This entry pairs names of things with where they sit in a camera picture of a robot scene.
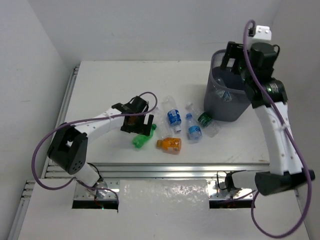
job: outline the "white bottle cap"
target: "white bottle cap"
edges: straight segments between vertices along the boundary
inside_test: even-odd
[[[174,128],[174,132],[175,132],[176,134],[180,133],[180,132],[181,132],[181,126],[176,126],[176,127]]]
[[[191,105],[192,105],[192,102],[189,102],[189,101],[188,101],[188,102],[186,103],[186,107],[185,107],[185,108],[187,109],[187,108],[190,107]]]

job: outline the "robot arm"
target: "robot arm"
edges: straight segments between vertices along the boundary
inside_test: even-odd
[[[254,82],[244,58],[243,45],[229,42],[220,68],[230,70],[243,79],[244,91],[251,101],[252,108],[263,129],[270,165],[269,172],[239,171],[228,173],[225,184],[228,191],[251,188],[257,189],[266,196],[296,189],[305,184],[307,180],[301,161],[285,133],[285,128],[291,133],[288,98],[283,83],[272,77],[273,65],[279,52],[276,52],[275,46],[270,44],[272,36],[270,28],[257,25],[249,30],[249,36],[252,39],[247,47],[253,70],[260,84],[275,102],[285,120],[285,125],[282,125],[269,101]],[[230,59],[234,59],[234,64],[227,68]],[[309,170],[309,173],[311,179],[314,180],[314,171]]]
[[[148,102],[136,96],[126,104],[113,105],[96,116],[97,121],[64,127],[56,132],[47,156],[85,185],[100,186],[103,179],[86,163],[88,144],[116,128],[149,136],[154,116],[149,115],[147,124],[144,124],[145,114],[132,115],[145,113],[148,108]]]

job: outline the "trash bin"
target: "trash bin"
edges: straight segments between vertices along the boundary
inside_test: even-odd
[[[219,50],[212,56],[203,108],[215,120],[234,122],[251,103],[241,76],[230,72],[235,60],[230,59],[226,70],[220,70],[225,52]]]

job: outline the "bottle label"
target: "bottle label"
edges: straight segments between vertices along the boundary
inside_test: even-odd
[[[189,131],[189,134],[192,134],[193,132],[201,132],[199,126],[191,126],[189,127],[188,131]]]
[[[207,127],[211,122],[213,118],[206,112],[202,113],[200,117],[198,118],[198,122],[203,126],[204,128]]]
[[[179,114],[178,110],[169,111],[168,112],[168,119],[169,119],[170,125],[174,124],[176,122],[181,123],[181,117],[180,117],[180,114]]]

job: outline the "blue-labeled bottle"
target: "blue-labeled bottle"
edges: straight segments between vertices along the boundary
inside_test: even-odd
[[[172,96],[166,96],[163,100],[163,109],[168,116],[170,126],[176,134],[181,132],[181,117],[176,102]]]
[[[198,123],[193,119],[191,113],[186,115],[186,128],[190,140],[198,142],[202,138],[201,129]]]

